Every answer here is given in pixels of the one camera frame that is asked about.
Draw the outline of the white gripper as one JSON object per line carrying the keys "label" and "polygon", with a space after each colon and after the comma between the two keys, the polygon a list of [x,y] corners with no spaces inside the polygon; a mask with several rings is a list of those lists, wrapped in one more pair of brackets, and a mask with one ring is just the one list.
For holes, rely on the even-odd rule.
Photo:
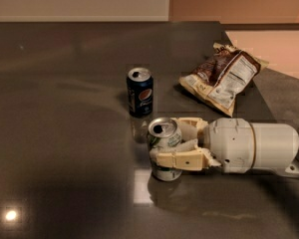
{"label": "white gripper", "polygon": [[[221,165],[224,173],[245,173],[255,155],[254,131],[244,119],[174,118],[187,141],[176,147],[156,147],[149,152],[158,166],[200,171]],[[199,147],[197,140],[203,141]]]}

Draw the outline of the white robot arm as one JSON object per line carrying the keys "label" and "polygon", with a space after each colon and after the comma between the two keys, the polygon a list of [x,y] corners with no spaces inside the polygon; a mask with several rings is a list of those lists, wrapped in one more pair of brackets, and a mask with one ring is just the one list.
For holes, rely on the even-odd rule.
{"label": "white robot arm", "polygon": [[148,127],[149,158],[161,180],[184,170],[217,167],[224,173],[249,170],[299,178],[299,133],[288,124],[221,118],[158,118]]}

